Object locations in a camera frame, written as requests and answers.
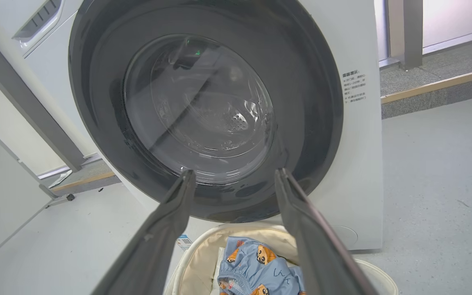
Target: warning label on washing machine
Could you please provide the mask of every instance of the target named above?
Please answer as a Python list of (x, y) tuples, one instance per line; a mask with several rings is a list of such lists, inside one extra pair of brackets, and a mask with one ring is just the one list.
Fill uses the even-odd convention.
[(191, 239), (189, 239), (189, 237), (187, 237), (187, 235), (181, 235), (180, 237), (178, 237), (178, 239), (176, 240), (176, 243), (184, 251), (189, 250), (189, 248), (193, 244), (191, 242)]
[(343, 100), (345, 103), (353, 103), (366, 98), (365, 74), (360, 71), (350, 71), (341, 75), (343, 88)]

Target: blue clothing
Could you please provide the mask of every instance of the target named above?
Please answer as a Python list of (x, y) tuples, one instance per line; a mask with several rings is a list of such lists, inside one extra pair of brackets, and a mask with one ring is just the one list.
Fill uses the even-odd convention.
[(220, 294), (302, 295), (300, 267), (288, 267), (267, 244), (245, 237), (228, 237), (218, 276)]

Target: wooden trim strip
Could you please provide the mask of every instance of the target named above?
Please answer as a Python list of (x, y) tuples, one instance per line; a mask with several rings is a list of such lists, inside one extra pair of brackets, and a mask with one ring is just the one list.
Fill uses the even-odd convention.
[(451, 86), (455, 86), (458, 84), (463, 84), (463, 83), (467, 83), (471, 81), (472, 81), (472, 73), (467, 73), (464, 75), (458, 75), (456, 77), (434, 82), (431, 84), (426, 84), (426, 85), (416, 87), (410, 90), (393, 93), (391, 95), (384, 95), (380, 98), (382, 99), (382, 104), (384, 104), (391, 101), (400, 100), (400, 99), (412, 97), (415, 95), (421, 95), (427, 92), (436, 91), (436, 90), (448, 88)]
[(58, 192), (62, 189), (71, 188), (71, 187), (74, 187), (74, 186), (77, 186), (77, 185), (82, 185), (82, 184), (97, 181), (97, 180), (100, 180), (100, 179), (106, 179), (106, 178), (112, 177), (114, 175), (115, 175), (114, 172), (110, 171), (110, 172), (107, 172), (107, 173), (99, 174), (99, 175), (96, 175), (96, 176), (93, 176), (93, 177), (90, 177), (90, 178), (87, 178), (87, 179), (82, 179), (80, 181), (76, 181), (76, 182), (69, 183), (69, 184), (66, 184), (66, 185), (56, 186), (52, 189), (52, 191), (53, 192)]

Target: blue and white label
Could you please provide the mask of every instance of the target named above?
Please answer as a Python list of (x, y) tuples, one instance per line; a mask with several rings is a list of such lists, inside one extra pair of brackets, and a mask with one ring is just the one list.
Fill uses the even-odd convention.
[(181, 235), (180, 237), (178, 237), (178, 239), (176, 240), (176, 243), (184, 251), (189, 250), (189, 248), (193, 244), (191, 239), (189, 239), (187, 235)]

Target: white washing machine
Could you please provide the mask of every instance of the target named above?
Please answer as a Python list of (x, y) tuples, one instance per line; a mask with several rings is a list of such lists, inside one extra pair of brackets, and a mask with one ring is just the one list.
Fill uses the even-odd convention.
[(194, 169), (189, 238), (220, 222), (281, 222), (273, 177), (285, 167), (350, 250), (382, 246), (373, 2), (61, 0), (34, 9), (45, 5), (56, 11), (22, 24), (16, 46), (148, 211)]

